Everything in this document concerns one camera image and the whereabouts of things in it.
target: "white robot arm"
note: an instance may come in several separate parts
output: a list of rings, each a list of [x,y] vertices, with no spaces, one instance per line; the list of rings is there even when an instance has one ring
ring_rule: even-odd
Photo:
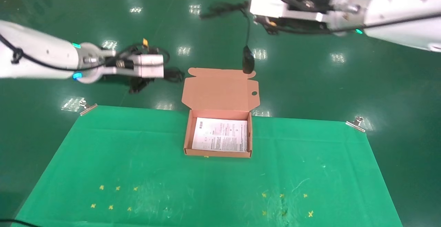
[[[75,73],[77,81],[88,84],[107,74],[164,77],[164,57],[157,51],[141,54],[139,50],[126,49],[116,53],[91,43],[75,47],[68,41],[2,20],[0,34],[0,78],[66,79]],[[13,51],[14,48],[20,48],[25,55]],[[30,61],[27,56],[44,65]]]
[[[270,34],[285,27],[337,35],[358,28],[369,37],[441,52],[441,0],[251,0],[249,11]]]

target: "box flap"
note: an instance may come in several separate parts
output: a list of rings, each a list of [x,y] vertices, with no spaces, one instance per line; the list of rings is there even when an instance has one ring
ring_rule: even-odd
[[[198,110],[251,111],[260,105],[259,83],[248,80],[255,72],[190,68],[195,77],[186,78],[182,102]]]
[[[206,68],[189,68],[188,73],[192,76],[199,77],[228,77],[237,79],[249,79],[256,75],[253,71],[251,74],[246,74],[242,70],[219,70]]]

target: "cardboard box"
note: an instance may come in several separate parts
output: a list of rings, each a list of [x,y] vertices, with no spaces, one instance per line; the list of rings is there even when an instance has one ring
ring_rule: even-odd
[[[182,102],[191,108],[185,134],[186,155],[250,158],[253,150],[253,124],[249,111],[260,105],[259,83],[249,80],[256,72],[242,70],[189,68],[194,77],[186,78]],[[196,118],[220,118],[248,121],[247,152],[224,152],[192,149]]]

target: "shiny floor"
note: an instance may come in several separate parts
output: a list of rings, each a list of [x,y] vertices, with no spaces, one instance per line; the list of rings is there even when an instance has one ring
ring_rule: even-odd
[[[170,66],[181,70],[240,69],[245,20],[239,13],[198,18],[217,1],[244,0],[0,0],[0,19],[117,50],[147,38],[167,49]],[[260,83],[254,115],[333,121],[363,116],[403,225],[439,226],[439,54],[355,33],[270,37],[254,25],[249,46]],[[17,213],[77,119],[77,112],[61,110],[70,99],[187,111],[182,88],[156,81],[129,95],[126,85],[109,82],[0,80],[0,217]]]

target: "black connector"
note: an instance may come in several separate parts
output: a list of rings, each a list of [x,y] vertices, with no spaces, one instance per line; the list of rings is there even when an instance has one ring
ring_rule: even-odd
[[[246,45],[242,52],[242,71],[246,74],[251,74],[254,70],[254,65],[254,56],[248,48],[248,45]]]

